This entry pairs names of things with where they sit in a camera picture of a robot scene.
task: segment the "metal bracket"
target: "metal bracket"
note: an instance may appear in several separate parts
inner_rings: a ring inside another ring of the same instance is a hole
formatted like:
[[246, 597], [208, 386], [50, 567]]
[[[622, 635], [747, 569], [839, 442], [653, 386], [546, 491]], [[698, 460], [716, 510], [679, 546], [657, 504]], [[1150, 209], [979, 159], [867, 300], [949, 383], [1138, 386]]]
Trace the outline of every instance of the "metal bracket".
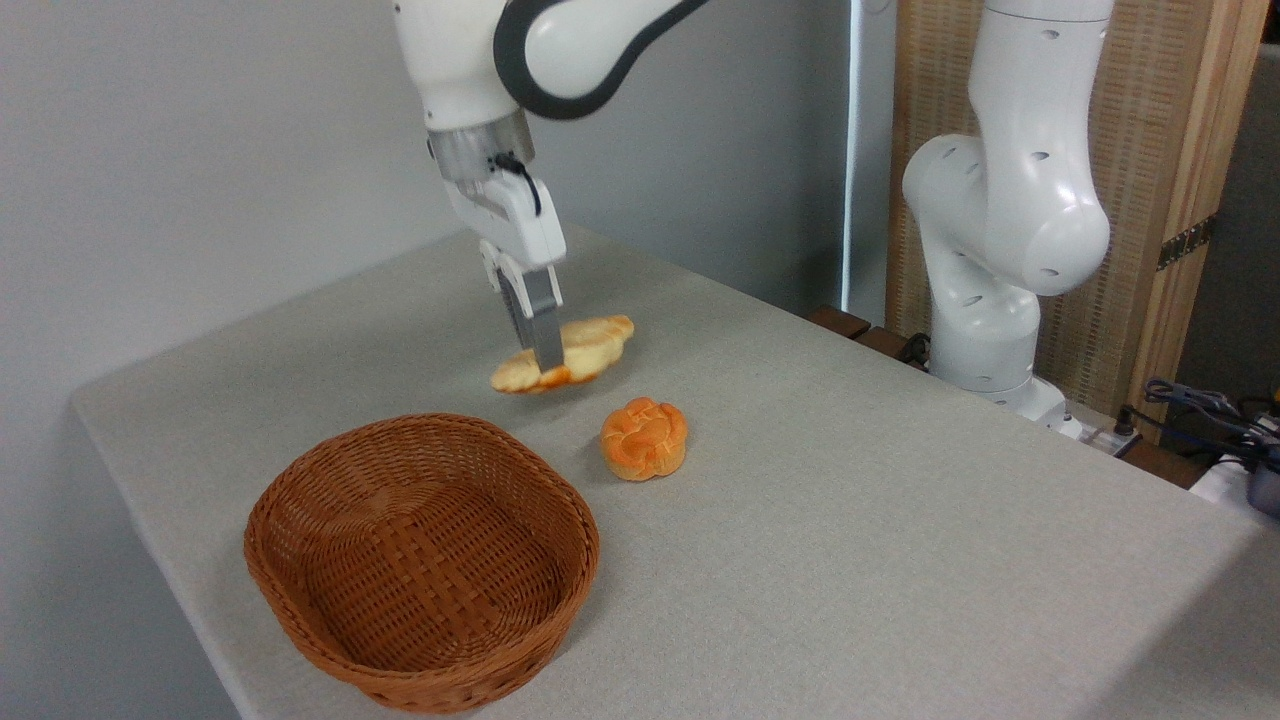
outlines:
[[1196, 251], [1197, 247], [1207, 243], [1213, 237], [1213, 225], [1217, 224], [1217, 215], [1210, 215], [1196, 223], [1190, 228], [1178, 233], [1172, 240], [1165, 241], [1160, 246], [1160, 261], [1156, 270], [1164, 270], [1179, 259]]

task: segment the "brown woven basket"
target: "brown woven basket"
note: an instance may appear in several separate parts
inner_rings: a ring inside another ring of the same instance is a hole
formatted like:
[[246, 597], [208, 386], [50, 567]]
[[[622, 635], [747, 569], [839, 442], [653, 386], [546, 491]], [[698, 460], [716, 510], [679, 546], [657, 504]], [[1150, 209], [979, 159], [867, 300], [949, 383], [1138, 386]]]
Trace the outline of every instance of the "brown woven basket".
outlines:
[[244, 559], [307, 660], [381, 705], [444, 714], [550, 661], [599, 536], [581, 496], [502, 429], [406, 415], [293, 461], [250, 514]]

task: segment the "white wall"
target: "white wall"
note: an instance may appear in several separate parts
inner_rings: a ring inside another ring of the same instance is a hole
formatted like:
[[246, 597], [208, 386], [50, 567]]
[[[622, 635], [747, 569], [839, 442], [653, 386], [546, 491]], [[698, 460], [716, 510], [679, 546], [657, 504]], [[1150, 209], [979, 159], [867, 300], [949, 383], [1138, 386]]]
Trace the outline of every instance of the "white wall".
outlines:
[[[717, 0], [535, 123], [562, 217], [832, 301], [845, 13]], [[233, 716], [68, 396], [457, 229], [424, 140], [389, 8], [0, 5], [0, 716]]]

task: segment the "bread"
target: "bread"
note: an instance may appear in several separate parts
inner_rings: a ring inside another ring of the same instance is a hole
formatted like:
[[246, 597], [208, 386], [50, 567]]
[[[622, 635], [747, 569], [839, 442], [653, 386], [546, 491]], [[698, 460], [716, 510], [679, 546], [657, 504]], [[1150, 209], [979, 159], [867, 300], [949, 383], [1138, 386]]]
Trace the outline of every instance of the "bread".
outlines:
[[600, 452], [614, 475], [631, 482], [648, 480], [680, 468], [687, 437], [685, 414], [675, 405], [637, 397], [604, 420]]
[[567, 384], [589, 383], [622, 357], [622, 346], [635, 331], [626, 315], [564, 323], [561, 327], [563, 365], [540, 372], [534, 351], [522, 350], [494, 370], [489, 384], [498, 392], [536, 395]]

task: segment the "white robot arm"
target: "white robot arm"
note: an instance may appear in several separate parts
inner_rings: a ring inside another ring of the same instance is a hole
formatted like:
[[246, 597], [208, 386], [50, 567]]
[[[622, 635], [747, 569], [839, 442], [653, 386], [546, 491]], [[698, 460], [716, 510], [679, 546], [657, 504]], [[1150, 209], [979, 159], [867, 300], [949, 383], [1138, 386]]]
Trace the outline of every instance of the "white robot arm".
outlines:
[[1066, 434], [1036, 378], [1038, 295], [1087, 281], [1111, 229], [1089, 170], [1088, 110], [1114, 0], [987, 0], [969, 97], [982, 137], [942, 136], [908, 164], [933, 300], [929, 372]]
[[564, 361], [554, 268], [564, 234], [550, 192], [526, 169], [534, 145], [522, 108], [554, 119], [595, 111], [636, 56], [705, 1], [393, 1], [449, 201], [484, 238], [490, 283], [543, 370]]

